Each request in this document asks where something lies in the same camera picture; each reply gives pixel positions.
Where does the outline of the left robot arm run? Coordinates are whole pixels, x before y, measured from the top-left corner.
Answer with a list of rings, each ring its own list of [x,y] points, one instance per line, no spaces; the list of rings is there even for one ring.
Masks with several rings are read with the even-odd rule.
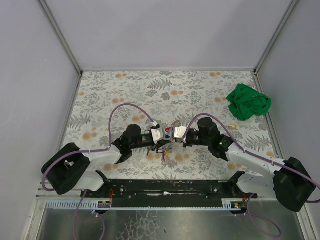
[[[52,186],[48,192],[64,195],[76,188],[96,192],[104,184],[98,167],[127,161],[133,149],[157,151],[170,142],[168,132],[159,125],[142,133],[140,126],[131,124],[109,148],[81,150],[75,143],[68,143],[44,164],[41,172]]]

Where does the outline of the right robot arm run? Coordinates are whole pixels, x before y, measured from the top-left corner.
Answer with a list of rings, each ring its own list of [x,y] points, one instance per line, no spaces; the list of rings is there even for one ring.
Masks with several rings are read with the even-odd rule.
[[[309,198],[318,185],[298,159],[267,158],[258,152],[251,152],[230,133],[220,133],[210,117],[201,118],[197,126],[198,129],[175,127],[173,138],[182,142],[185,148],[205,146],[214,157],[240,164],[255,172],[256,176],[235,174],[236,185],[242,192],[275,198],[292,212],[299,212],[306,203],[311,203]]]

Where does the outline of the grey crescent keyring holder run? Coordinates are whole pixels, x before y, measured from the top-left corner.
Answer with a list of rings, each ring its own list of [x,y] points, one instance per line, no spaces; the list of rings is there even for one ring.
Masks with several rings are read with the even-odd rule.
[[[162,160],[164,162],[167,161],[167,157],[170,155],[173,149],[174,143],[174,127],[168,127],[165,129],[165,140],[169,141],[169,143],[164,144],[160,149],[159,153],[161,153]]]

